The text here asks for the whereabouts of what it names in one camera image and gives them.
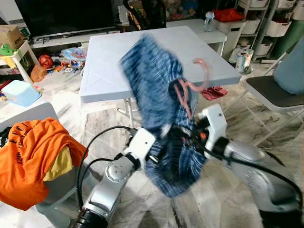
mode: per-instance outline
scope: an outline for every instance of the orange t-shirt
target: orange t-shirt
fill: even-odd
[[[65,146],[79,167],[86,148],[56,119],[16,123],[0,150],[0,200],[22,210],[42,202],[48,195],[43,178]]]

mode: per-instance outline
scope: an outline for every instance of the tiled floor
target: tiled floor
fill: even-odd
[[[255,64],[254,67],[256,70],[250,76],[262,75],[269,65]],[[98,132],[107,127],[128,125],[128,118],[116,111],[123,106],[122,101],[81,104],[77,95],[81,78],[76,76],[65,82],[66,77],[53,73],[38,85],[45,88],[43,98],[51,102],[60,122],[73,137],[87,145]],[[213,103],[219,103],[225,108],[243,92],[241,85],[224,88],[228,94],[223,98],[210,102],[201,97],[198,110]],[[245,99],[268,126],[284,120],[281,114],[270,112],[251,95]],[[0,119],[13,111],[15,109],[11,104],[0,103]],[[241,104],[236,104],[225,116],[228,138],[251,143],[265,133]],[[303,131],[298,131],[300,125],[300,121],[292,122],[262,145],[286,164],[302,188]],[[112,158],[125,147],[127,141],[128,135],[123,130],[113,130],[92,144],[86,161],[90,162],[97,157]],[[104,162],[93,166],[93,170],[101,176],[104,168]],[[75,205],[75,198],[69,198],[65,209],[71,215],[76,215]],[[0,204],[0,227],[49,228],[52,224],[34,208],[20,211]],[[219,161],[209,161],[202,170],[201,178],[187,193],[175,199],[160,193],[142,171],[136,172],[127,183],[110,227],[260,228],[261,222],[246,185]]]

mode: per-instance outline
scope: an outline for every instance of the plastic hanger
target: plastic hanger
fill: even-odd
[[[181,87],[183,89],[183,92],[184,92],[184,99],[182,99],[182,95],[181,95],[181,92],[180,92],[177,84],[176,83],[174,84],[175,93],[176,93],[176,95],[178,97],[178,100],[180,101],[180,104],[183,107],[185,107],[186,112],[187,112],[187,116],[188,116],[189,119],[192,118],[192,114],[191,114],[191,110],[190,110],[190,108],[188,106],[188,87],[190,89],[192,89],[193,91],[200,93],[200,92],[202,92],[206,88],[207,83],[209,81],[209,67],[208,67],[206,61],[204,59],[202,59],[202,58],[196,58],[196,59],[193,60],[193,63],[201,65],[201,67],[202,67],[202,69],[203,69],[203,71],[205,73],[204,74],[205,75],[204,83],[202,85],[200,85],[200,86],[195,86],[191,82],[185,82],[181,78],[178,79],[178,82],[180,83],[180,85],[181,85]]]

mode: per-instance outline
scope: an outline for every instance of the blue plaid cloth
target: blue plaid cloth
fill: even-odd
[[[121,59],[142,116],[142,127],[153,133],[157,141],[150,154],[159,159],[148,160],[145,171],[151,181],[168,197],[185,192],[199,177],[206,157],[188,148],[180,135],[161,137],[164,126],[193,128],[180,105],[173,84],[183,78],[178,59],[157,45],[151,35],[142,38]]]

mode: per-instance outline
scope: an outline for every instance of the red bag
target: red bag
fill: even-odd
[[[220,22],[231,22],[244,19],[244,16],[236,12],[233,8],[214,10],[213,12],[215,14],[215,19]]]

